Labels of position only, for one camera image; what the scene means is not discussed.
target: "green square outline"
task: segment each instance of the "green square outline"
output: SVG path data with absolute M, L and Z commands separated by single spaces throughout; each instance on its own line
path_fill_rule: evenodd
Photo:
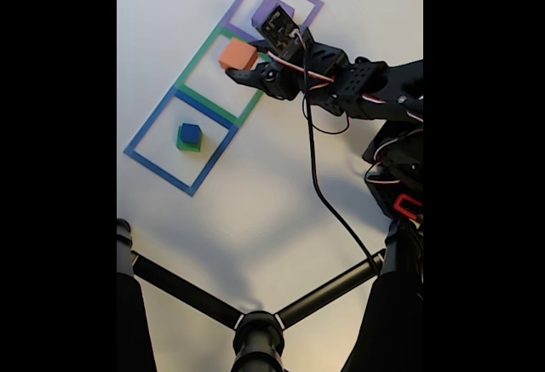
M 208 98 L 202 96 L 194 89 L 190 89 L 188 86 L 186 86 L 186 80 L 189 77 L 189 75 L 195 70 L 195 67 L 199 63 L 199 61 L 204 57 L 204 55 L 208 52 L 214 41 L 220 36 L 225 36 L 228 38 L 236 37 L 239 40 L 242 40 L 244 42 L 248 42 L 245 38 L 240 37 L 237 33 L 234 33 L 222 25 L 218 24 L 214 30 L 210 33 L 210 35 L 204 40 L 203 45 L 200 47 L 200 49 L 197 51 L 197 53 L 193 56 L 191 61 L 189 61 L 189 64 L 187 64 L 186 68 L 184 68 L 183 72 L 181 72 L 180 76 L 176 79 L 174 83 L 174 87 L 179 89 L 180 91 L 183 91 L 187 95 L 191 96 L 194 100 L 200 102 L 203 106 L 208 107 L 213 112 L 216 112 L 217 114 L 220 114 L 222 117 L 224 117 L 227 121 L 230 123 L 233 123 L 238 128 L 240 128 L 244 121 L 248 118 L 249 114 L 252 112 L 252 110 L 255 108 L 257 103 L 259 102 L 259 99 L 263 95 L 263 91 L 260 89 L 256 90 L 255 94 L 250 99 L 250 102 L 248 105 L 243 109 L 239 117 L 235 117 L 232 115 L 229 111 L 224 110 L 220 106 L 218 106 L 216 103 L 212 102 Z M 269 60 L 269 57 L 266 54 L 259 53 L 259 56 L 263 60 Z

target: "purple square outline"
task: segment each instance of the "purple square outline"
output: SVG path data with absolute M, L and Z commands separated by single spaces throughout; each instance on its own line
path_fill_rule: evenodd
M 311 10 L 311 12 L 308 14 L 308 17 L 303 21 L 304 26 L 310 26 L 313 20 L 318 15 L 318 12 L 322 9 L 324 6 L 324 2 L 321 0 L 308 0 L 310 3 L 314 3 L 314 7 Z M 235 25 L 231 24 L 231 19 L 234 16 L 237 9 L 242 4 L 243 0 L 235 0 L 231 7 L 227 10 L 227 12 L 223 15 L 223 17 L 220 20 L 220 25 L 225 27 L 227 30 L 232 31 L 233 33 L 238 34 L 240 37 L 245 38 L 249 42 L 254 42 L 255 37 L 251 34 L 247 33 L 244 30 L 239 29 Z

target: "small cube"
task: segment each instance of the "small cube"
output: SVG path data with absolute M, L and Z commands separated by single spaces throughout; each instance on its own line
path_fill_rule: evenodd
M 284 9 L 284 12 L 286 12 L 288 16 L 293 19 L 293 15 L 295 14 L 295 9 L 293 9 L 288 4 L 282 2 L 281 0 L 263 0 L 263 3 L 260 5 L 260 7 L 255 11 L 254 15 L 252 16 L 252 26 L 255 28 L 261 27 L 263 22 L 267 20 L 267 17 L 278 5 L 280 5 L 280 7 Z
M 219 62 L 224 70 L 227 68 L 250 70 L 256 60 L 257 49 L 233 37 L 221 53 Z
M 201 139 L 203 132 L 198 125 L 192 123 L 183 123 L 178 128 L 178 136 L 176 137 L 176 147 L 181 151 L 201 150 Z

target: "blue tape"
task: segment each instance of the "blue tape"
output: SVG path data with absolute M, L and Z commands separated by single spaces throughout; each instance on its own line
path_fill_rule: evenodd
M 152 112 L 152 115 L 149 116 L 149 118 L 144 122 L 144 125 L 138 130 L 135 137 L 130 140 L 129 144 L 125 148 L 125 153 L 128 154 L 128 152 L 133 151 L 138 143 L 144 138 L 144 135 L 147 133 L 149 128 L 153 125 L 159 114 L 164 110 L 164 108 L 169 104 L 170 99 L 175 95 L 177 89 L 174 87 L 171 87 L 169 91 L 167 91 L 167 94 L 164 95 L 163 99 L 159 102 L 159 104 L 155 107 L 155 109 Z
M 191 189 L 192 194 L 194 194 L 198 187 L 201 186 L 203 183 L 204 178 L 208 175 L 208 173 L 214 168 L 215 163 L 220 158 L 221 154 L 227 146 L 231 143 L 232 139 L 238 132 L 238 127 L 236 125 L 232 125 L 229 129 L 229 132 L 227 133 L 227 136 L 223 139 L 223 141 L 220 143 L 220 145 L 216 148 L 215 152 L 210 157 L 209 161 L 204 166 L 203 170 L 201 170 L 201 173 L 198 174 L 197 179 L 193 182 Z
M 162 177 L 163 179 L 165 179 L 166 181 L 170 182 L 172 185 L 174 185 L 177 188 L 179 188 L 180 190 L 184 191 L 189 196 L 193 196 L 193 193 L 195 193 L 195 192 L 190 192 L 191 191 L 190 186 L 186 185 L 181 180 L 175 178 L 173 175 L 168 173 L 166 170 L 159 168 L 155 163 L 153 163 L 149 159 L 143 157 L 137 151 L 127 152 L 127 150 L 125 150 L 124 152 L 127 155 L 129 155 L 130 157 L 132 157 L 136 162 L 141 163 L 143 166 L 150 169 L 154 174 L 156 174 L 156 175 Z
M 204 106 L 197 100 L 194 100 L 192 97 L 190 97 L 188 94 L 184 93 L 183 91 L 180 91 L 179 89 L 177 89 L 175 91 L 175 96 L 179 100 L 186 102 L 188 105 L 192 106 L 196 110 L 201 111 L 207 117 L 212 118 L 214 121 L 220 124 L 223 128 L 230 129 L 233 126 L 233 123 L 230 123 L 220 114 L 210 110 L 208 107 Z

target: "orange cube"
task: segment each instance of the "orange cube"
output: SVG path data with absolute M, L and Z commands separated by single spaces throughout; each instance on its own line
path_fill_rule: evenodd
M 219 62 L 221 68 L 250 70 L 257 60 L 257 49 L 254 46 L 233 37 L 221 53 Z

